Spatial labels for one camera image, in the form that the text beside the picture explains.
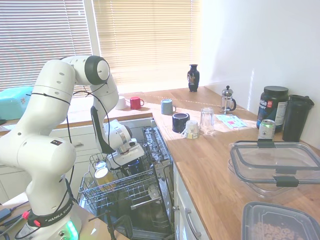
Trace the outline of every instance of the window blinds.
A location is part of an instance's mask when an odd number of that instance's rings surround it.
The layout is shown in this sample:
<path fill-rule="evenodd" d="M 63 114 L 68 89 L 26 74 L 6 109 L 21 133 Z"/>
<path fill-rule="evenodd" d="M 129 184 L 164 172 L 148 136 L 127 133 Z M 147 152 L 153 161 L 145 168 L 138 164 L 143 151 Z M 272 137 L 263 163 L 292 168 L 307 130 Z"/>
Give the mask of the window blinds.
<path fill-rule="evenodd" d="M 124 92 L 188 87 L 200 0 L 93 0 L 101 56 Z"/>
<path fill-rule="evenodd" d="M 33 86 L 49 60 L 91 54 L 82 0 L 0 0 L 0 91 Z"/>

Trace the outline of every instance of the cabinet handle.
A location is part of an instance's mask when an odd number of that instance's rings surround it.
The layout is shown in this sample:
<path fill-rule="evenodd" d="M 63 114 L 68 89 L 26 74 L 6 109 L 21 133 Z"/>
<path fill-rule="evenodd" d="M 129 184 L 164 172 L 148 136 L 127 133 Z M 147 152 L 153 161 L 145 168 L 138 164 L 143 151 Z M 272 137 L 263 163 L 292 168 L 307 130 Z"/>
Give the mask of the cabinet handle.
<path fill-rule="evenodd" d="M 195 237 L 197 240 L 199 240 L 200 237 L 201 237 L 201 232 L 196 231 L 195 228 L 194 228 L 194 226 L 193 226 L 193 224 L 192 224 L 192 222 L 191 222 L 191 219 L 190 219 L 191 209 L 185 208 L 184 211 L 185 211 L 186 220 L 187 220 L 187 222 L 188 222 L 188 224 L 189 224 L 189 227 L 190 227 L 190 229 L 191 229 L 194 237 Z"/>
<path fill-rule="evenodd" d="M 81 142 L 77 142 L 77 143 L 74 143 L 73 146 L 74 146 L 75 148 L 79 148 L 79 147 L 84 146 L 84 144 L 81 143 Z"/>

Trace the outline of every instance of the green light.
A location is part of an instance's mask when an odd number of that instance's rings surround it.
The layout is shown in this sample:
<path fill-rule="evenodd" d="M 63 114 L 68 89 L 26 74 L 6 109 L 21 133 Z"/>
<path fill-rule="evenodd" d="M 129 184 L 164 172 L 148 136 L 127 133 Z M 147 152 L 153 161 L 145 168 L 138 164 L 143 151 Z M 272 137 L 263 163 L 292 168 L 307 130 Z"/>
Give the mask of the green light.
<path fill-rule="evenodd" d="M 73 222 L 72 222 L 72 221 L 68 221 L 68 222 L 66 223 L 66 226 L 67 226 L 67 228 L 68 228 L 68 230 L 69 230 L 69 233 L 70 233 L 70 235 L 71 235 L 70 240 L 78 240 L 78 239 L 79 239 L 79 235 L 78 235 L 78 232 L 77 232 L 77 230 L 76 230 L 75 225 L 73 224 Z"/>

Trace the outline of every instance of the protein powder tub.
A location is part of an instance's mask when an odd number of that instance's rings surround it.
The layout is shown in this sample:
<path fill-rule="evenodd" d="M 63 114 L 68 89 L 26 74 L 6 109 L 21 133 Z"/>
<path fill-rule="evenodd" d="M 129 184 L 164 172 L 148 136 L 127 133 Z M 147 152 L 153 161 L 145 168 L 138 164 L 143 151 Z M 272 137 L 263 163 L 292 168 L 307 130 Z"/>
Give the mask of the protein powder tub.
<path fill-rule="evenodd" d="M 283 86 L 266 86 L 264 88 L 259 104 L 257 128 L 262 120 L 270 119 L 275 121 L 275 132 L 281 132 L 289 100 L 288 91 L 288 88 Z"/>

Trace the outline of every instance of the drinking glass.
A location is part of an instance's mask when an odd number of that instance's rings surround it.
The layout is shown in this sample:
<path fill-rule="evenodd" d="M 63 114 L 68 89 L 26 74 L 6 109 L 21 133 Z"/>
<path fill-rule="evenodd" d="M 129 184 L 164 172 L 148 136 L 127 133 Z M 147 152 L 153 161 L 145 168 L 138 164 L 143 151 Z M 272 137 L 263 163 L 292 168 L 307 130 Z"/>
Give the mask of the drinking glass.
<path fill-rule="evenodd" d="M 201 109 L 200 132 L 202 134 L 212 134 L 214 132 L 214 110 L 212 107 L 203 107 Z"/>

